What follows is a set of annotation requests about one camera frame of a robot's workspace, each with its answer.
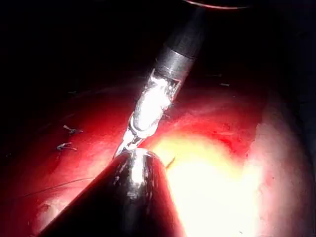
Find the right arm needle driver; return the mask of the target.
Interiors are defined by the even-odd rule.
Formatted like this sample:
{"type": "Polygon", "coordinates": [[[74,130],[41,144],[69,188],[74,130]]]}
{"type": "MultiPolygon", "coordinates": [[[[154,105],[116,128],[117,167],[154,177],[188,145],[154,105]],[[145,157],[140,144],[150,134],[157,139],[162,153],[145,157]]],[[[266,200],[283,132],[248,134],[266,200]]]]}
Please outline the right arm needle driver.
{"type": "Polygon", "coordinates": [[[129,121],[129,128],[137,137],[146,139],[156,132],[181,87],[181,81],[152,70],[129,121]]]}

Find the right arm needle driver jaw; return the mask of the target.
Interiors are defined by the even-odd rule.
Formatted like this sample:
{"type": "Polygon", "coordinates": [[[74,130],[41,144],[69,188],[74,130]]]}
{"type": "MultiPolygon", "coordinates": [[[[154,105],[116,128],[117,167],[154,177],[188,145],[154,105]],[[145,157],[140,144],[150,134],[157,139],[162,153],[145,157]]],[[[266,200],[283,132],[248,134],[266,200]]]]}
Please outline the right arm needle driver jaw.
{"type": "Polygon", "coordinates": [[[143,142],[143,138],[140,138],[138,136],[133,136],[131,140],[127,143],[126,149],[129,151],[137,149],[142,142],[143,142]]]}
{"type": "Polygon", "coordinates": [[[122,141],[119,144],[114,157],[116,158],[118,155],[120,155],[124,150],[127,150],[127,148],[129,147],[129,145],[132,143],[132,141],[134,140],[135,136],[133,134],[133,132],[130,129],[127,129],[126,132],[123,135],[122,141]]]}

